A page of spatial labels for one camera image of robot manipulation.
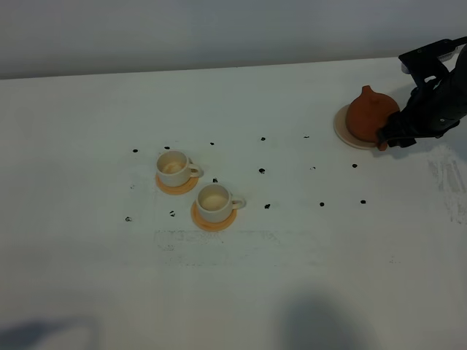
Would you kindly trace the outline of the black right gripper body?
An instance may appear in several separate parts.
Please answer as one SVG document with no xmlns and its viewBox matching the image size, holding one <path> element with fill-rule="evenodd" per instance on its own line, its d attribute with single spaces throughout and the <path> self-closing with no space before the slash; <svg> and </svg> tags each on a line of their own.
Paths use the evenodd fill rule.
<svg viewBox="0 0 467 350">
<path fill-rule="evenodd" d="M 411 92 L 406 107 L 406 134 L 414 138 L 440 137 L 466 116 L 466 44 L 444 62 L 449 75 L 428 81 Z"/>
</svg>

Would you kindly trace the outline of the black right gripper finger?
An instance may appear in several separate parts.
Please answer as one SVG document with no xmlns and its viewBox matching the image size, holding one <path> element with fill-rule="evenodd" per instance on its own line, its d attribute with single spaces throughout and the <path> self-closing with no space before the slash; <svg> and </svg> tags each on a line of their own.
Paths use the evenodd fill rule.
<svg viewBox="0 0 467 350">
<path fill-rule="evenodd" d="M 379 148 L 406 148 L 416 143 L 415 138 L 407 135 L 400 125 L 387 124 L 377 131 L 377 146 Z"/>
<path fill-rule="evenodd" d="M 407 114 L 404 110 L 392 113 L 383 128 L 407 128 Z"/>
</svg>

